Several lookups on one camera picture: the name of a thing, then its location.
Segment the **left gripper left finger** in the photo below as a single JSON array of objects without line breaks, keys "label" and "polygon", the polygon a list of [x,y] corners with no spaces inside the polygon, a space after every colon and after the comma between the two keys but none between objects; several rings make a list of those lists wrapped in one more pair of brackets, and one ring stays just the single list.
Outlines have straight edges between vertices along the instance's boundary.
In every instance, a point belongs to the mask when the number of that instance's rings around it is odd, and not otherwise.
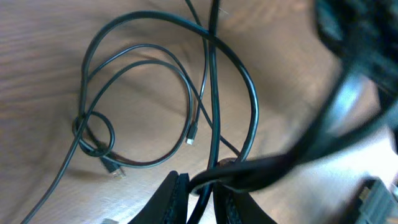
[{"label": "left gripper left finger", "polygon": [[129,224],[186,224],[188,174],[171,171]]}]

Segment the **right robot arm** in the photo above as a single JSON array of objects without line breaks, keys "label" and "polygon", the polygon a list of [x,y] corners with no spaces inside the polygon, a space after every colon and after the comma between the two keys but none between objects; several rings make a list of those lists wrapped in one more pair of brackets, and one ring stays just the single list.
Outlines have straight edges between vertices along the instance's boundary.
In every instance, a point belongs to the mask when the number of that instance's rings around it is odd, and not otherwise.
[{"label": "right robot arm", "polygon": [[329,51],[357,55],[366,76],[397,98],[397,0],[315,0],[313,19]]}]

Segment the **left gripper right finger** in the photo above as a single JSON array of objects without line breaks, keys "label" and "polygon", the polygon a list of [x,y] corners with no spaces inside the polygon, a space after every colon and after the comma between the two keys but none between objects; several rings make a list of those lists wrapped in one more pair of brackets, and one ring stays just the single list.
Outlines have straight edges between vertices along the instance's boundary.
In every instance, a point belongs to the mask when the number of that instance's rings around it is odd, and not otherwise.
[{"label": "left gripper right finger", "polygon": [[276,224],[248,193],[236,193],[215,184],[213,203],[217,224]]}]

